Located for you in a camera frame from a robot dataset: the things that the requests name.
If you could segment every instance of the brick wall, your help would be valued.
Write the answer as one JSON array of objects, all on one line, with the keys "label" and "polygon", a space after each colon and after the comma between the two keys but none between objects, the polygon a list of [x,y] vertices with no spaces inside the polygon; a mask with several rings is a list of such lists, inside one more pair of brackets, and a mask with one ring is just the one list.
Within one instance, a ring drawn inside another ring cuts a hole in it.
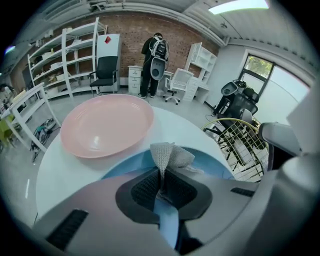
[{"label": "brick wall", "polygon": [[[89,18],[83,18],[81,20],[71,22],[59,29],[56,29],[54,34],[59,35],[63,28],[76,28],[84,24],[92,23],[95,21],[95,19],[96,16],[91,16]],[[217,55],[219,51],[219,47],[215,43],[205,39],[199,32],[187,25],[162,16],[138,12],[104,13],[99,16],[99,21],[105,25],[108,25],[109,34],[121,34],[121,77],[128,76],[129,65],[143,65],[145,56],[141,54],[141,49],[145,41],[152,37],[156,32],[160,32],[163,35],[163,38],[168,41],[169,66],[167,70],[173,73],[177,70],[177,68],[184,68],[190,47],[194,43],[202,42],[203,47],[215,55]],[[91,49],[82,49],[79,51],[79,58],[90,54]],[[88,60],[81,62],[79,66],[81,72],[90,71],[92,70],[92,61]],[[193,72],[195,76],[199,75],[200,70],[201,69],[199,67],[190,65],[189,71]],[[68,71],[71,74],[75,73],[73,66],[69,66]],[[14,76],[17,75],[16,68],[13,73]]]}]

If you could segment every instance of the gold wire basket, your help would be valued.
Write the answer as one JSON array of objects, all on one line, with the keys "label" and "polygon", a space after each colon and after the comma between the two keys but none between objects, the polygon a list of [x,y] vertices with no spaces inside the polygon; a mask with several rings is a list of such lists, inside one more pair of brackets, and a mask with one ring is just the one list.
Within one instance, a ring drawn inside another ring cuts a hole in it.
[{"label": "gold wire basket", "polygon": [[208,122],[201,130],[219,145],[236,180],[261,180],[268,170],[269,148],[259,138],[256,127],[246,121],[226,117]]}]

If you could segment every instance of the yellow chair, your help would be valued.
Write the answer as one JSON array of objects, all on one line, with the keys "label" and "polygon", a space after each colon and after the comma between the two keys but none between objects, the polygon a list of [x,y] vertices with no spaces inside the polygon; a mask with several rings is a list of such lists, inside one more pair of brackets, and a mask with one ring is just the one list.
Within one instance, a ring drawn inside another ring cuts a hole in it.
[{"label": "yellow chair", "polygon": [[[11,114],[7,117],[8,121],[12,122],[14,120],[14,115]],[[6,121],[4,119],[0,120],[0,141],[2,141],[2,144],[4,146],[8,146],[8,139],[11,137],[12,135],[12,131],[10,130],[10,128],[8,127]]]}]

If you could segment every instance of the pink plate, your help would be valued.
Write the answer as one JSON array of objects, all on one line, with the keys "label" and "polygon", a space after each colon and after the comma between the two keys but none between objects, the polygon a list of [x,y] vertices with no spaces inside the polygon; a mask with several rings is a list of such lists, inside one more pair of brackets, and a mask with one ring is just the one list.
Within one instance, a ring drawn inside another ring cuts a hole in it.
[{"label": "pink plate", "polygon": [[139,142],[153,121],[152,107],[138,97],[98,96],[68,114],[61,127],[61,141],[63,147],[77,157],[106,157]]}]

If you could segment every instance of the white chair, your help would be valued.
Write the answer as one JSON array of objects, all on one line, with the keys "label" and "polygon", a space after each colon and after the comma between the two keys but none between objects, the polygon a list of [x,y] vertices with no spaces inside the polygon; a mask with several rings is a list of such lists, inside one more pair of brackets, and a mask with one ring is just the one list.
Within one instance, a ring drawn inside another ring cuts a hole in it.
[{"label": "white chair", "polygon": [[172,91],[172,94],[165,94],[163,95],[163,98],[165,98],[165,102],[168,102],[170,99],[175,100],[175,104],[178,105],[178,103],[181,101],[178,97],[175,96],[175,94],[178,91],[186,91],[187,84],[189,83],[189,80],[194,76],[193,73],[178,68],[176,72],[173,75],[173,78],[170,80],[168,78],[165,78],[165,87]]}]

